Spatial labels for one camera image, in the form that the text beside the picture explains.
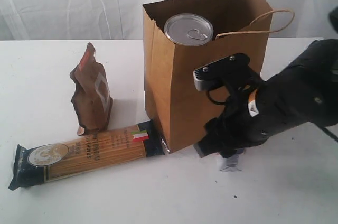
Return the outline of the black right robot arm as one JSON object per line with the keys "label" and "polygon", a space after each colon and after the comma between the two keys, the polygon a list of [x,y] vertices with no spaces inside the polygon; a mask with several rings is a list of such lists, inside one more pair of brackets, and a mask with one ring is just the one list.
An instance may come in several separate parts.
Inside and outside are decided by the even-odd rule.
{"label": "black right robot arm", "polygon": [[225,87],[223,112],[205,124],[206,135],[194,148],[200,157],[228,158],[265,143],[270,137],[313,123],[332,139],[337,124],[337,40],[312,42],[280,73],[268,80],[249,66],[244,53],[213,61],[193,72],[195,88]]}

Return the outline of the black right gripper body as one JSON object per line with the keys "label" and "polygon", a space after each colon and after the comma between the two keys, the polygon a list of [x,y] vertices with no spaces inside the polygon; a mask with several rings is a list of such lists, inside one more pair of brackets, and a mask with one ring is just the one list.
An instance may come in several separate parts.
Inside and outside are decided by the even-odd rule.
{"label": "black right gripper body", "polygon": [[261,86],[230,91],[219,117],[205,125],[205,137],[219,141],[223,157],[240,148],[259,146],[277,134],[277,89]]}

